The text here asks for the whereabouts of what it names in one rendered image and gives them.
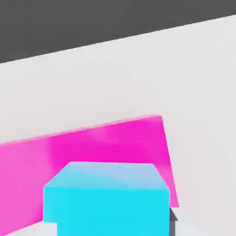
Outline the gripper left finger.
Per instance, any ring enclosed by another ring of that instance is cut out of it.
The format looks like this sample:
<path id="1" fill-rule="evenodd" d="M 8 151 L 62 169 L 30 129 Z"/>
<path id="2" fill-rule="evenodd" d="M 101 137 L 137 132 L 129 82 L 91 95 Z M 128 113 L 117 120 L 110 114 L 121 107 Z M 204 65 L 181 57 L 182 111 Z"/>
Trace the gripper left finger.
<path id="1" fill-rule="evenodd" d="M 4 236 L 57 236 L 57 224 L 41 221 Z"/>

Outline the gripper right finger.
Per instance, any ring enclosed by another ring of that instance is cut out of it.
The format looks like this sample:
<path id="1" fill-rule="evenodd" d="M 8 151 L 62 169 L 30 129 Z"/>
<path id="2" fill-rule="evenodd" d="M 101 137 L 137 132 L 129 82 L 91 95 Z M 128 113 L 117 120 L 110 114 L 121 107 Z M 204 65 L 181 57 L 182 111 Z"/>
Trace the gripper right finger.
<path id="1" fill-rule="evenodd" d="M 170 208 L 169 236 L 210 236 L 192 223 L 185 221 L 179 208 Z"/>

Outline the small cyan cube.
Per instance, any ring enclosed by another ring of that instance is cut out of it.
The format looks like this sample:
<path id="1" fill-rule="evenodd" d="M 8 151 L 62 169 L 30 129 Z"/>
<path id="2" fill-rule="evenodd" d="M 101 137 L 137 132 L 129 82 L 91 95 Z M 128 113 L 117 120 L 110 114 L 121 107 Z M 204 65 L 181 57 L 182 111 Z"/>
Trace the small cyan cube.
<path id="1" fill-rule="evenodd" d="M 44 186 L 57 236 L 169 236 L 170 191 L 153 164 L 70 162 Z"/>

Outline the large magenta box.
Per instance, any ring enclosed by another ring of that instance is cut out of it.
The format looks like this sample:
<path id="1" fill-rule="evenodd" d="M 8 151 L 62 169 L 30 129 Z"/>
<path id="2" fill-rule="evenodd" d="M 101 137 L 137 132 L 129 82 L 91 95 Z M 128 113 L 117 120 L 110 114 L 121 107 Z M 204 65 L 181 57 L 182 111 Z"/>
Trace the large magenta box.
<path id="1" fill-rule="evenodd" d="M 42 221 L 43 187 L 71 161 L 151 163 L 179 207 L 163 119 L 148 116 L 0 144 L 0 236 Z"/>

